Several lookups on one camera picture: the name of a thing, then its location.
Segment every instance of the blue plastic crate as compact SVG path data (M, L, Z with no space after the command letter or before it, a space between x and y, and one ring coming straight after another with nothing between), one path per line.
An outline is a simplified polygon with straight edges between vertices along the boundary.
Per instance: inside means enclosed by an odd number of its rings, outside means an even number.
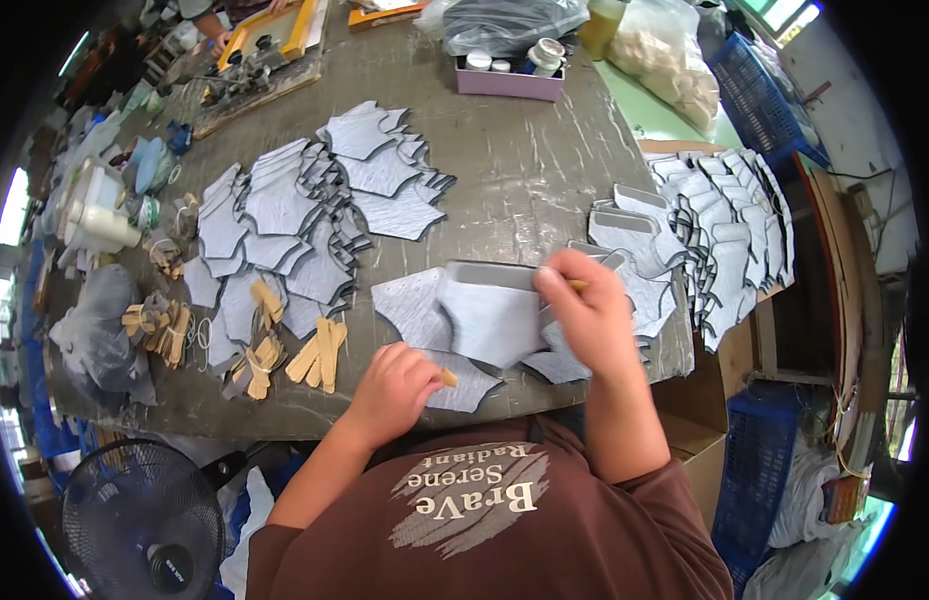
M735 596L763 562L791 471L804 392L752 383L727 402L724 473L711 540L734 581Z
M727 118L747 148L763 155L771 167L791 161L795 150L821 167L831 165L823 144L808 143L791 104L740 33L724 42L709 66L721 88Z

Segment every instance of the bag of beige material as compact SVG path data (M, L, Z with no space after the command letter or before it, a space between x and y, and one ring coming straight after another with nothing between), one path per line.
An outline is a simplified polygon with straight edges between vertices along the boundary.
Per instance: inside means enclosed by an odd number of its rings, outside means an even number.
M684 0L632 0L607 58L712 138L720 96L698 46L698 19Z

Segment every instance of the gray work table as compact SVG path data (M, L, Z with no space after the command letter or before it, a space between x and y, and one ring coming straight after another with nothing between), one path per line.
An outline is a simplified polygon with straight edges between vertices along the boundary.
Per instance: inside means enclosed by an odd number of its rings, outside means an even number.
M421 242L372 236L374 248L358 254L357 292L344 320L337 391L333 395L292 383L283 367L271 377L261 403L247 398L225 401L220 382L197 371L204 359L188 350L186 364L173 370L150 356L158 406L132 404L116 418L79 397L60 368L51 345L52 391L60 412L103 426L224 439L305 440L321 438L349 406L351 395L375 350L398 340L375 317L370 288L405 275L444 265L455 258L540 265L569 239L587 241L587 219L594 200L610 198L612 186L653 190L641 152L602 79L581 54L571 60L564 95L556 103L456 93L454 70L441 43L422 37L410 22L348 33L347 11L332 6L326 28L321 78L270 102L207 138L194 143L181 160L181 175L160 199L170 202L185 191L200 194L234 162L243 170L262 153L301 137L314 137L328 117L365 100L386 109L410 108L409 131L430 145L430 163L458 182L437 207L447 213ZM201 84L192 81L166 99L160 128L144 127L149 115L131 114L119 142L134 135L164 133L174 117L194 119ZM186 258L198 252L185 248ZM155 289L157 275L144 250L119 255L139 282L142 296ZM50 323L77 299L77 285L60 273L52 278ZM684 288L675 283L677 309L650 349L651 382L684 376L693 369L690 323ZM187 302L181 282L170 282L170 296ZM195 308L195 316L213 311ZM281 339L293 356L302 343L287 331ZM545 385L530 373L511 368L506 385L484 399L474 414L426 409L420 427L447 428L543 412L585 399L586 385Z

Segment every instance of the electric fan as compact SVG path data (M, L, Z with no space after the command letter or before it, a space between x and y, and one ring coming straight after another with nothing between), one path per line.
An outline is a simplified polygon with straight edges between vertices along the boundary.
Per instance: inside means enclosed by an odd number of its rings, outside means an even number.
M95 598L201 600L224 558L216 492L249 454L232 452L199 468L150 439L92 452L61 494L68 568Z

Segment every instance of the paint jar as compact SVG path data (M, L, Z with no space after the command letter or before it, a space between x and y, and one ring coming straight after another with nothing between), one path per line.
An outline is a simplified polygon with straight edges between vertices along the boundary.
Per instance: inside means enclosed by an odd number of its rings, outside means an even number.
M608 52L618 24L625 17L625 9L631 0L590 0L587 4L591 18L578 31L584 52L592 61L601 61Z
M487 71L492 68L492 55L482 50L472 50L464 59L464 68L469 71Z
M518 71L534 77L552 77L565 63L565 46L551 37L543 37L528 50L528 59Z

